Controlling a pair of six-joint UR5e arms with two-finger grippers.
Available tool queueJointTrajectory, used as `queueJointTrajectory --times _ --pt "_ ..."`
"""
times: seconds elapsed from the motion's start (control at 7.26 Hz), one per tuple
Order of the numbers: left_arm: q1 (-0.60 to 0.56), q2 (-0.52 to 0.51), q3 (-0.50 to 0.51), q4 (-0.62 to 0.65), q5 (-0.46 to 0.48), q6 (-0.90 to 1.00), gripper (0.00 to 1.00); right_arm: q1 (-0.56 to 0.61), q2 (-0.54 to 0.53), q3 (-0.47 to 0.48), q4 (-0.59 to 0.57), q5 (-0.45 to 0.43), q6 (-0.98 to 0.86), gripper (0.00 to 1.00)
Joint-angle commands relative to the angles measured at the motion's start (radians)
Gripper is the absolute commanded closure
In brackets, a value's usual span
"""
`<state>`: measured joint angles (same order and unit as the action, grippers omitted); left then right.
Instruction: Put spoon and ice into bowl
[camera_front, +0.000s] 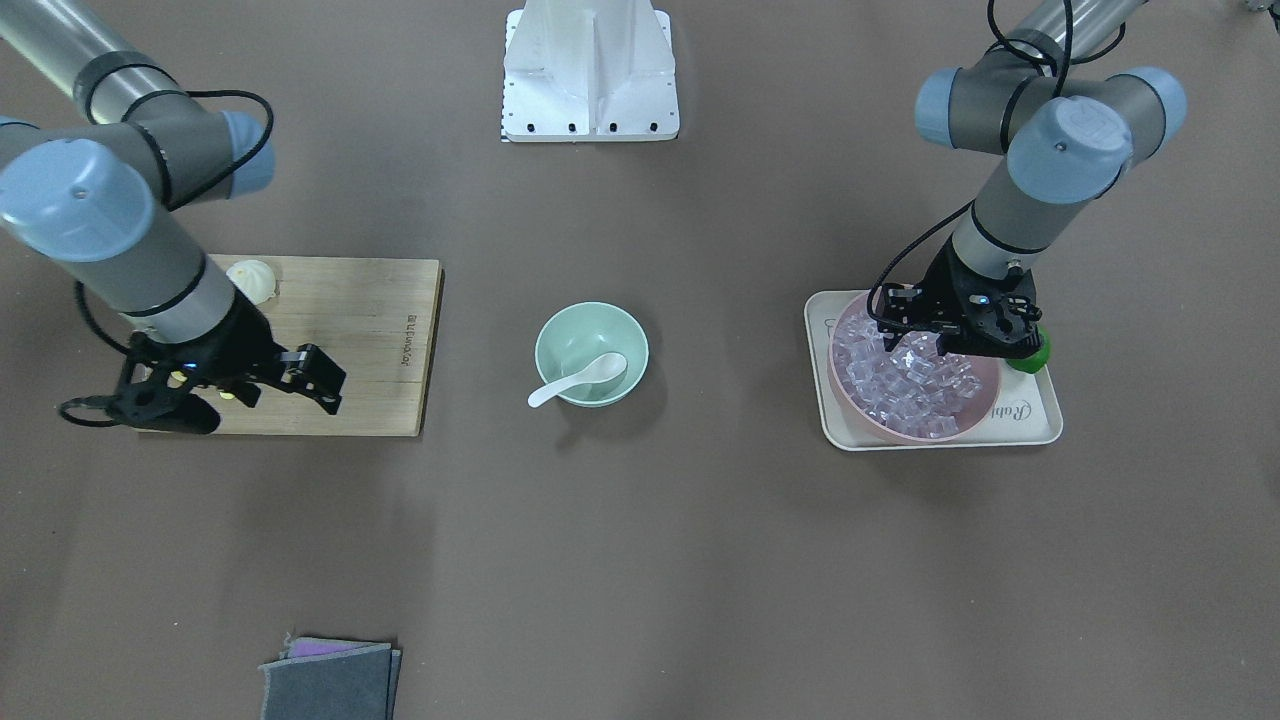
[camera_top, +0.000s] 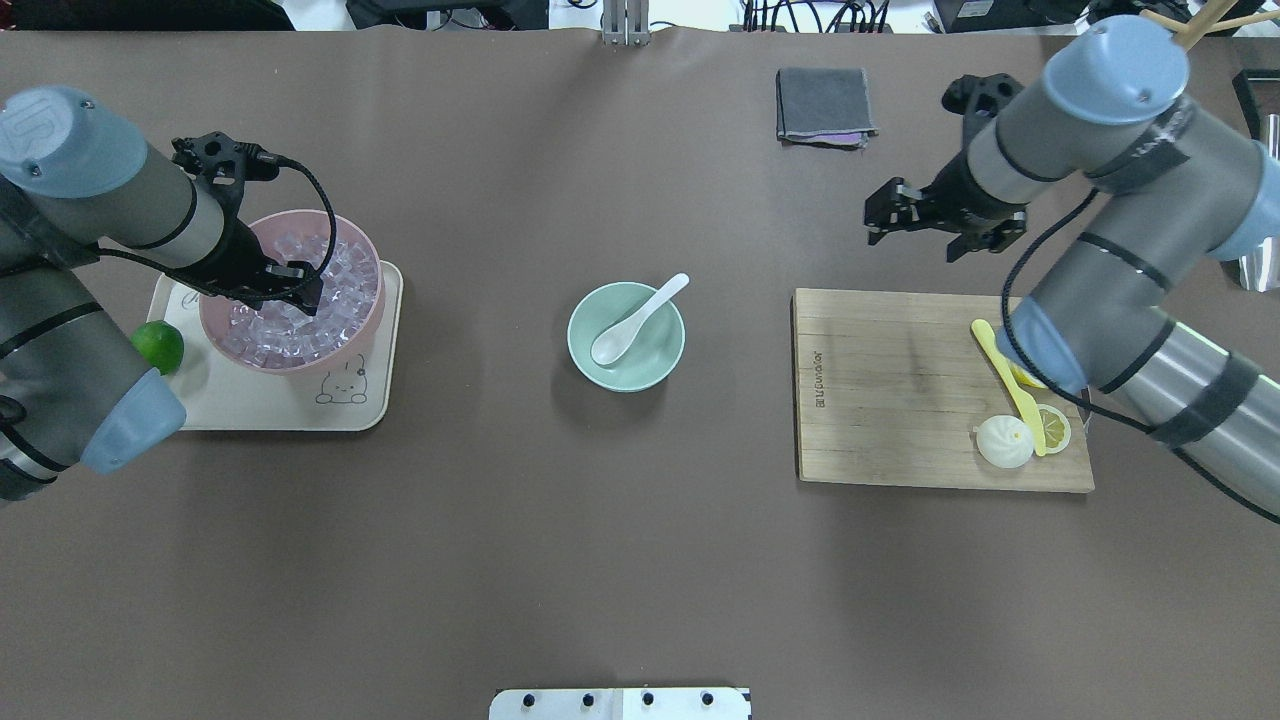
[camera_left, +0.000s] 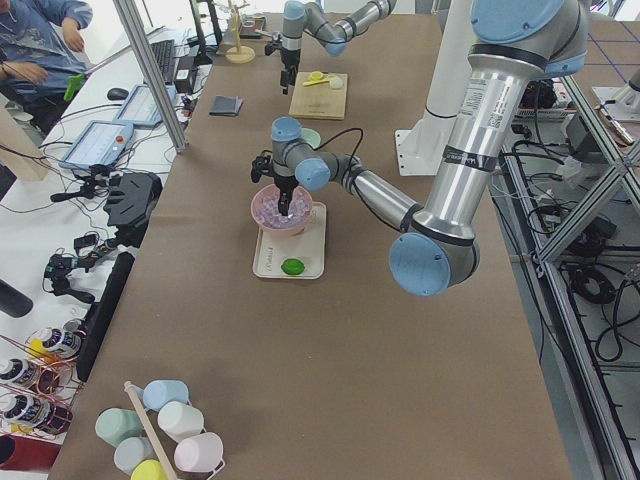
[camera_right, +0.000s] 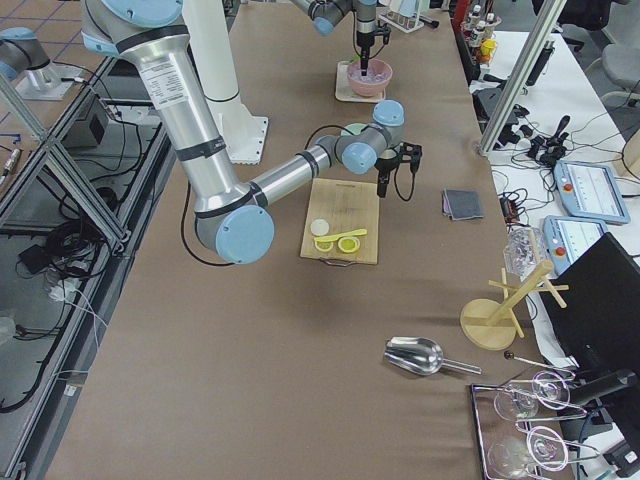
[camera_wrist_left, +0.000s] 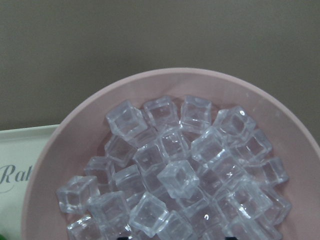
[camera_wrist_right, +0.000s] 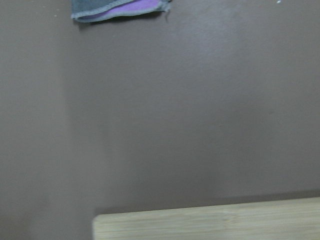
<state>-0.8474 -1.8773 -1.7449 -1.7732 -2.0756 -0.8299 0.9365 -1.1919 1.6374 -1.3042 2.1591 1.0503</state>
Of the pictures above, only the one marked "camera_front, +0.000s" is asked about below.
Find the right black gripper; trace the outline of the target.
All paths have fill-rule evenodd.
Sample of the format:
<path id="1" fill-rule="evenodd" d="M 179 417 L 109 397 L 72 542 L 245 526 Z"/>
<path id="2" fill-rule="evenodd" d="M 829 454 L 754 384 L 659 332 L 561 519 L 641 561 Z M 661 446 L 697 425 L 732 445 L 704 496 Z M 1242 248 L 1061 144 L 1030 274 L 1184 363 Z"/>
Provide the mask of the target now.
<path id="1" fill-rule="evenodd" d="M 223 389 L 248 407 L 257 404 L 266 386 L 302 395 L 328 415 L 339 411 L 346 372 L 316 345 L 285 351 L 274 341 L 265 315 L 243 295 L 234 295 L 227 314 L 195 340 L 165 343 L 157 334 L 132 333 L 125 357 L 150 366 L 177 366 L 170 386 L 188 375 L 196 387 Z"/>

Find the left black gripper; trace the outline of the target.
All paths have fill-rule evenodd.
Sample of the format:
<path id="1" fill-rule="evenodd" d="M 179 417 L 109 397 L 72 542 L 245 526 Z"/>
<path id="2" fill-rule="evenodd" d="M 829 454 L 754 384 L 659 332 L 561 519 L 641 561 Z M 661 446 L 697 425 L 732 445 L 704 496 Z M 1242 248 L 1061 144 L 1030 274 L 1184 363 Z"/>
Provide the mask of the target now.
<path id="1" fill-rule="evenodd" d="M 878 331 L 884 351 L 896 356 L 910 351 L 923 357 L 945 357 L 946 350 L 940 345 L 945 336 L 940 333 L 948 329 L 945 323 L 948 310 L 970 295 L 989 293 L 1036 296 L 1033 274 L 1015 270 L 1002 279 L 982 275 L 960 259 L 952 240 L 947 240 L 916 287 L 884 286 L 879 292 Z"/>

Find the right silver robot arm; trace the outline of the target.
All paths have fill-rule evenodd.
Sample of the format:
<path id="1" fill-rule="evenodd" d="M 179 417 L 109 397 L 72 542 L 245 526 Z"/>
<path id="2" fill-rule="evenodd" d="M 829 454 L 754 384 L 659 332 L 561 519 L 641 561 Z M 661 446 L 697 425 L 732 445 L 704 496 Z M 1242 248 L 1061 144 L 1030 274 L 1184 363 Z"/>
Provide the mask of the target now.
<path id="1" fill-rule="evenodd" d="M 255 302 L 175 220 L 193 202 L 234 199 L 273 179 L 274 111 L 211 111 L 79 1 L 5 1 L 3 38 L 78 106 L 82 129 L 3 118 L 3 229 L 74 278 L 79 313 L 99 297 L 131 325 L 108 395 L 58 411 L 79 427 L 214 432 L 197 389 L 253 407 L 261 392 L 340 407 L 346 373 L 315 345 L 279 345 Z"/>

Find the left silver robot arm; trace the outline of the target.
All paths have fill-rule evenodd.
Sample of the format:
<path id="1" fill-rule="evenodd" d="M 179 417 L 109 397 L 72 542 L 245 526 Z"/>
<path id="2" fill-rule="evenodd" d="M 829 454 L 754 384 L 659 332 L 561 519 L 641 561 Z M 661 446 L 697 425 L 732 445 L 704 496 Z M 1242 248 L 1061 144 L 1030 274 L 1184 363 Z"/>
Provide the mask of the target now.
<path id="1" fill-rule="evenodd" d="M 942 69 L 915 102 L 933 143 L 1000 156 L 922 281 L 867 296 L 887 351 L 913 332 L 938 354 L 1027 359 L 1044 346 L 1032 269 L 1089 202 L 1164 149 L 1187 118 L 1178 79 L 1138 67 L 1076 81 L 1112 49 L 1135 1 L 1046 1 L 969 68 Z"/>

